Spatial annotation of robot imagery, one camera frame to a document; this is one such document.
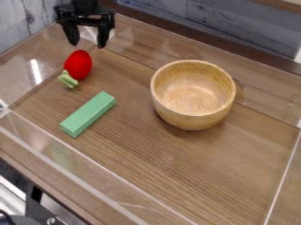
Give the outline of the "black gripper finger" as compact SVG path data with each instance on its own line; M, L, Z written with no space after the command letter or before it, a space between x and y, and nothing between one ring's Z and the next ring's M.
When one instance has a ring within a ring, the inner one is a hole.
M111 31L111 26L110 25L101 25L98 27L98 48L105 48L107 44L107 40L110 38L110 31Z
M70 43L77 46L81 39L79 28L77 24L71 21L62 22L63 32L66 34Z

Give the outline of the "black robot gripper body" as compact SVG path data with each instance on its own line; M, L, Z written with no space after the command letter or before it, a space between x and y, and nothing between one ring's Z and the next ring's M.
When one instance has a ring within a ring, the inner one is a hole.
M78 25L115 27L114 11L103 4L97 4L94 8L83 12L74 4L61 4L54 7L57 13L57 23L62 26L77 27Z

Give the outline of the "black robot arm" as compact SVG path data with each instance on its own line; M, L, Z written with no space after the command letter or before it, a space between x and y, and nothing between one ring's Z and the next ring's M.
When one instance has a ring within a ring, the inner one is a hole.
M111 29L115 28L115 17L111 8L99 0L71 0L69 4L54 7L57 23L62 26L70 43L77 46L81 40L79 26L91 26L98 30L98 48L105 48Z

